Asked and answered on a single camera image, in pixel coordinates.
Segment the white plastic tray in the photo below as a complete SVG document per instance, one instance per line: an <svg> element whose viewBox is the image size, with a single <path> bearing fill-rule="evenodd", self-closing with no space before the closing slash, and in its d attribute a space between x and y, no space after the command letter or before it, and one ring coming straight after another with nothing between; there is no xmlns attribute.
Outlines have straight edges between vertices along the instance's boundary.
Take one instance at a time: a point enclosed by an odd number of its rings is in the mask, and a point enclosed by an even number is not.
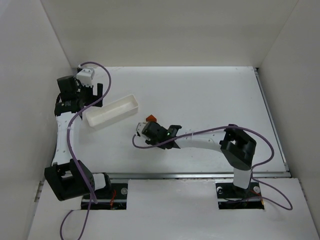
<svg viewBox="0 0 320 240"><path fill-rule="evenodd" d="M99 109L89 110L85 116L89 126L99 130L133 116L138 110L139 104L130 94Z"/></svg>

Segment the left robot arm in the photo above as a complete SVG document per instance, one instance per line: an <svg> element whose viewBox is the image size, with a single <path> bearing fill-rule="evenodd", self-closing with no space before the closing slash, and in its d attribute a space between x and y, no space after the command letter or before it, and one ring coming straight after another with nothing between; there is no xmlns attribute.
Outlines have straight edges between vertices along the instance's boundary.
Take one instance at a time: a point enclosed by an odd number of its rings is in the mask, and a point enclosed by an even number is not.
<svg viewBox="0 0 320 240"><path fill-rule="evenodd" d="M76 157L83 110L103 105L103 84L97 85L94 94L93 78L92 74L78 73L57 79L60 91L54 108L57 140L52 163L45 168L44 176L59 201L89 195L96 203L96 191L111 187L106 173L92 173Z"/></svg>

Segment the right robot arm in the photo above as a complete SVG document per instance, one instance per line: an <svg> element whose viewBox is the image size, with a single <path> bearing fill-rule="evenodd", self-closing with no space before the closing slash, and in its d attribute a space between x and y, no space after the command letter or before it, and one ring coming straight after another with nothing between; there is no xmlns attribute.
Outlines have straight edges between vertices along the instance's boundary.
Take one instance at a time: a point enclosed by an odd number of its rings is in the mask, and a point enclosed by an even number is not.
<svg viewBox="0 0 320 240"><path fill-rule="evenodd" d="M196 148L212 150L224 155L233 167L233 186L236 190L247 190L250 186L253 157L257 142L245 131L238 128L219 129L214 133L196 134L192 129L171 125L168 129L157 122L140 122L136 131L145 138L145 143L160 145L163 150Z"/></svg>

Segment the orange triangular wood block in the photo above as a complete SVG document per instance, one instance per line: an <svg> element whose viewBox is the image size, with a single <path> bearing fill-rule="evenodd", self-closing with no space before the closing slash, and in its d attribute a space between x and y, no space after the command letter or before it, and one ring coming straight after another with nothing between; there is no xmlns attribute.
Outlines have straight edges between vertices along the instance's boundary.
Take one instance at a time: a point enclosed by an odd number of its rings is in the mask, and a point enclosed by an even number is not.
<svg viewBox="0 0 320 240"><path fill-rule="evenodd" d="M147 122L157 122L157 118L154 117L152 114L149 115L146 119Z"/></svg>

